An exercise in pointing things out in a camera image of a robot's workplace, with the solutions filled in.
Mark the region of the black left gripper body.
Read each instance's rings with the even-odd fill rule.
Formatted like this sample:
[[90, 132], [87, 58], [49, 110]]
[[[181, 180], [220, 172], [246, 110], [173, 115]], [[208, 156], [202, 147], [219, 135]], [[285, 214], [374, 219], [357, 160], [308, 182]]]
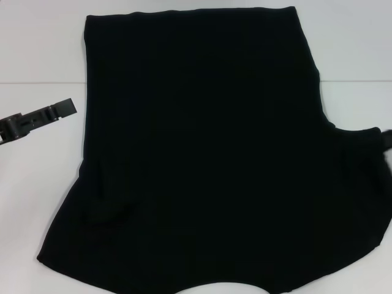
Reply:
[[29, 119], [24, 118], [21, 113], [0, 119], [0, 145], [21, 139], [27, 136], [31, 124]]

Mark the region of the black t-shirt with FREE print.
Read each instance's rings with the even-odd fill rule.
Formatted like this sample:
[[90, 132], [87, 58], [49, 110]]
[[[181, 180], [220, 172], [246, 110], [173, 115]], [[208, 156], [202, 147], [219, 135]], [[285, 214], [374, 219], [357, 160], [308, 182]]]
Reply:
[[392, 220], [385, 133], [329, 122], [294, 7], [86, 18], [79, 176], [38, 261], [116, 294], [282, 294]]

